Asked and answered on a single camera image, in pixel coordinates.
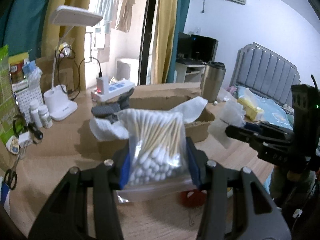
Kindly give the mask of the yellow curtain right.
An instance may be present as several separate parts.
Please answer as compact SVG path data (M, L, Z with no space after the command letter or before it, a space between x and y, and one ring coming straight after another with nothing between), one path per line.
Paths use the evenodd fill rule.
M177 19L177 0L158 0L151 83L165 83L168 77Z

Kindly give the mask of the teal curtain right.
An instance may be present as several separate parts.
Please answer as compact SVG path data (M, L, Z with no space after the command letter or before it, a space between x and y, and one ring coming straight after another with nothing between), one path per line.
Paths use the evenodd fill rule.
M176 23L175 23L174 39L172 43L172 51L171 51L170 64L169 64L166 83L174 82L178 36L180 32L184 31L185 22L186 22L188 10L189 10L189 3L190 3L190 0L177 0L176 2Z

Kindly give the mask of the steel travel tumbler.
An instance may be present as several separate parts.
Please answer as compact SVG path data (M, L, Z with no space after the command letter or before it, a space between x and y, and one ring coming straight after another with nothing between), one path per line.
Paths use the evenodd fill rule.
M209 61L206 65L204 76L201 81L201 96L213 103L225 77L226 67L222 62Z

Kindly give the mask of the white computer desk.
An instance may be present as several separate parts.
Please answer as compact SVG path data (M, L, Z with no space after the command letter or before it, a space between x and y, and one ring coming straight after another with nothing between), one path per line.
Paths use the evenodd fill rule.
M201 82L205 65L176 62L174 83Z

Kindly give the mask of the red spider plush ball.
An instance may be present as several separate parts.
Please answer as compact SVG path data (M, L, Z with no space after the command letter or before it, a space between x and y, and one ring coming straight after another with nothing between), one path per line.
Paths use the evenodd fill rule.
M197 189L191 191L184 191L180 194L181 204L188 208L196 208L203 206L206 202L207 192L199 191Z

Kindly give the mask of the teal curtain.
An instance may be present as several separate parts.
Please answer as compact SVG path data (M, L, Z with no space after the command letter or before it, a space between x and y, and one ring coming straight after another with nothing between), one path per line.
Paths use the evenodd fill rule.
M175 23L174 39L172 43L172 51L171 51L170 64L169 64L166 83L174 82L178 36L180 32L184 31L185 22L186 22L188 10L189 10L189 3L190 3L190 0L177 0L176 2L176 23Z
M9 56L28 53L41 56L44 20L49 0L1 0L1 47Z

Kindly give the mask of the teal curtain left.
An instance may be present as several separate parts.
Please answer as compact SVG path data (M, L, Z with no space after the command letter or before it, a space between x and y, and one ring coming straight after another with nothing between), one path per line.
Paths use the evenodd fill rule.
M1 0L1 47L9 56L28 53L41 56L44 20L49 0Z

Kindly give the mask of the grey padded headboard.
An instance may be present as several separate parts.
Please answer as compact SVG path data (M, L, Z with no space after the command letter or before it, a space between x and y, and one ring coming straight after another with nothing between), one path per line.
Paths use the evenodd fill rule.
M297 67L274 51L255 42L238 51L231 86L246 87L281 106L292 106L291 86L298 84Z

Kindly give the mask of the hanging blue shirt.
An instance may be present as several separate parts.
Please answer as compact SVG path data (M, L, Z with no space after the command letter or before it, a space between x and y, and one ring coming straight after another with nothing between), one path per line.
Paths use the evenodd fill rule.
M96 32L109 33L112 21L113 0L98 0L97 13L103 18L97 24Z

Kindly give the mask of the white desk lamp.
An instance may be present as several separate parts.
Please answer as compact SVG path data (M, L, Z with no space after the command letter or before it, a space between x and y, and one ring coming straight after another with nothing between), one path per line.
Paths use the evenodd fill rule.
M63 36L58 40L58 44L54 50L54 57L56 50L61 50L63 47L70 46L65 43L65 39L74 27L93 27L99 23L102 18L103 17L100 14L90 12L87 9L68 5L58 6L52 12L49 22L53 25L66 27L67 29ZM54 57L51 88L43 94L43 98L45 105L48 107L51 118L55 121L62 121L78 109L78 104L75 101L72 101L69 98L70 95L66 95L60 88L57 80L57 68L55 66L56 60ZM60 71L72 70L73 67L76 67L74 61L75 59L62 59L62 62L60 63ZM62 77L60 75L62 87L67 88L68 90L75 89L72 86L67 85L67 79L68 77Z

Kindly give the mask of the grey dotted sock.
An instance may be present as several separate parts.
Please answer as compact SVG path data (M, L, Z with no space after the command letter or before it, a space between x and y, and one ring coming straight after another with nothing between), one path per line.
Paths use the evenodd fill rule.
M94 106L91 113L95 118L108 120L111 124L118 121L116 113L130 107L130 96L134 93L134 88L122 94L116 102L103 103L102 105Z

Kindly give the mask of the white paper towel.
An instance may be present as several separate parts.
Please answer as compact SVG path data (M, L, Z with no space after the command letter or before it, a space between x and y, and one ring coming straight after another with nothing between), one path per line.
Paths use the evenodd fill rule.
M107 119L92 118L89 127L98 141L127 140L129 132L120 121L111 123Z
M208 100L197 96L193 99L185 101L176 107L172 108L170 112L178 112L183 115L183 121L185 124L194 122L197 118L200 117L201 113L205 109Z

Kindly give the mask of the black computer monitor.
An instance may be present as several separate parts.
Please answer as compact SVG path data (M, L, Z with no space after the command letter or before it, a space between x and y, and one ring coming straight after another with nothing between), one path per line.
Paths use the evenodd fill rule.
M179 32L176 62L206 64L214 61L218 44L218 40L211 37Z

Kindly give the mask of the bubble wrap bundle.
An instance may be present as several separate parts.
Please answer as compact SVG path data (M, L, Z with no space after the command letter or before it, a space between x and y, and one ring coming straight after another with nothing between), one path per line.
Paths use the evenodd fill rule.
M209 125L208 133L225 149L229 148L232 144L232 139L226 135L225 130L229 125L244 127L245 114L246 112L240 103L228 100L224 104L221 113Z

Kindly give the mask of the blue patterned bedspread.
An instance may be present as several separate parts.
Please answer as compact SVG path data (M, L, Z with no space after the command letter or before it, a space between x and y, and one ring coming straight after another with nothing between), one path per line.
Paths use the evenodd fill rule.
M237 101L238 86L233 87L232 89L233 89L232 95L236 98L236 101ZM293 129L292 119L289 119L287 117L287 114L285 113L285 111L278 104L276 104L272 99L263 98L258 96L257 94L256 94L256 97L259 100L258 102L259 107L264 110L264 114L261 121L268 122L269 124L287 128L290 130Z

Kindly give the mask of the yellow curtain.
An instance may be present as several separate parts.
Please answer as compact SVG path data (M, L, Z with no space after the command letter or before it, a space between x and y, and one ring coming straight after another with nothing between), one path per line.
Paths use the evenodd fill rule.
M158 0L151 83L165 83L168 77L177 19L177 0Z
M70 5L88 9L90 0L49 0L46 17L43 25L42 41L41 41L41 57L36 60L39 67L43 71L41 77L41 89L43 92L51 89L52 68L54 59L54 50L65 31L65 26L53 25L49 22L50 15L60 5ZM60 82L67 85L69 89L73 89L80 85L80 89L85 87L85 64L84 59L84 41L85 27L74 27L65 37L65 42L72 46L75 52L75 59L63 59L60 63L60 74L55 76L55 85Z

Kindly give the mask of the green paper cup package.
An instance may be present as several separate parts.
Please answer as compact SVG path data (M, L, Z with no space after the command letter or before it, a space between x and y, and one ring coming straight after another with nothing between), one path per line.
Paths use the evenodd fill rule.
M6 145L7 141L14 135L12 121L14 116L18 114L16 100L12 92L12 84L9 69L9 46L5 45L1 48L0 61L1 76L1 141Z

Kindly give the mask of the white pill bottle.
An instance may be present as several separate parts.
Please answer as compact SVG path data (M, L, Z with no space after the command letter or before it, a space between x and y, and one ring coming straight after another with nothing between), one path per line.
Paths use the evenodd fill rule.
M41 105L39 107L39 117L44 128L51 128L53 125L51 116L46 105Z
M33 123L35 124L35 126L37 128L43 127L42 121L41 121L40 115L39 115L39 106L40 106L40 104L36 99L32 100L29 103L30 116L31 116L31 119L32 119Z

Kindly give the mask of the hanging beige shirt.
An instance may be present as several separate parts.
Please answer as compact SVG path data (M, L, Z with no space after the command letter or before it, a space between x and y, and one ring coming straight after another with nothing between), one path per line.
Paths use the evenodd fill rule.
M111 28L128 33L131 28L132 7L135 0L113 0Z

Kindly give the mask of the black handled scissors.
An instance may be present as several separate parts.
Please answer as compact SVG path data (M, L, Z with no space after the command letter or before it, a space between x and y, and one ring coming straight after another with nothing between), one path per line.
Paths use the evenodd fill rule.
M26 149L27 147L20 148L19 154L17 155L17 158L14 162L13 167L8 169L5 173L4 182L6 183L6 185L10 190L14 190L16 188L16 185L17 185L16 168L17 168L18 162L24 158Z

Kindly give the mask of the open cardboard box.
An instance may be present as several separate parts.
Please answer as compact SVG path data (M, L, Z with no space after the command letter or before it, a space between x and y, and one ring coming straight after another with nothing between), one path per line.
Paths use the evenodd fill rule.
M175 140L181 141L183 136L190 137L193 142L201 142L208 137L208 126L215 120L208 103L200 117L189 124L184 123L181 113L170 112L172 108L195 97L190 95L130 97L130 107L119 111L116 116L129 132L127 140L134 138L136 141L146 141L147 147L155 147L165 139L173 144Z

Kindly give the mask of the cotton swab bag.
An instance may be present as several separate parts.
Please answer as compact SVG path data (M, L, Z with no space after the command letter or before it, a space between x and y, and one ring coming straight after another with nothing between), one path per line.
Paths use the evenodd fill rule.
M168 139L155 147L147 147L147 144L129 139L129 178L117 192L120 203L147 201L194 188L188 167L186 136L173 144Z

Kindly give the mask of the yellow tissue pack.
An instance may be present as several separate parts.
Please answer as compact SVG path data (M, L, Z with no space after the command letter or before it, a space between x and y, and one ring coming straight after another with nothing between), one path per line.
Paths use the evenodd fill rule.
M259 107L259 100L249 88L238 86L237 102L243 106L246 116L253 122L261 121L264 110Z

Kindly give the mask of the yellow curtain left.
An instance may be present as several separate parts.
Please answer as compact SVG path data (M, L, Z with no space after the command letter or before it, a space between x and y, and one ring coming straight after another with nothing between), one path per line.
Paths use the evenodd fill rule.
M65 26L53 25L49 22L50 15L60 5L70 5L88 9L90 0L49 0L46 17L43 25L42 41L41 41L41 57L36 60L39 67L43 71L41 77L41 89L43 92L51 89L52 68L54 59L54 50L65 31ZM69 89L73 89L80 85L80 89L85 87L85 64L84 59L84 41L85 27L74 27L65 37L65 42L72 46L75 52L75 59L63 59L60 63L60 74L55 76L55 85L60 82L67 85Z

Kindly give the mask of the white power strip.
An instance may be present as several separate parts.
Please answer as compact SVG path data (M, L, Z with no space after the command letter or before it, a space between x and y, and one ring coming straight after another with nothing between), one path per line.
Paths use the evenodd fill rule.
M102 85L101 89L97 87L96 89L91 91L91 98L96 102L105 102L128 92L132 88L135 88L135 84L133 82L122 79L121 81L118 81L111 85Z

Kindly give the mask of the white perforated basket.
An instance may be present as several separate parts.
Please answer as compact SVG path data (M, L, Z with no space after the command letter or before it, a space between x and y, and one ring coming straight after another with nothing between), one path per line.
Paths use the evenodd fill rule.
M36 79L31 84L26 81L21 81L19 83L12 85L12 91L16 97L18 108L27 123L32 121L30 116L30 103L33 100L37 100L39 105L43 105L43 96L40 86L40 79Z

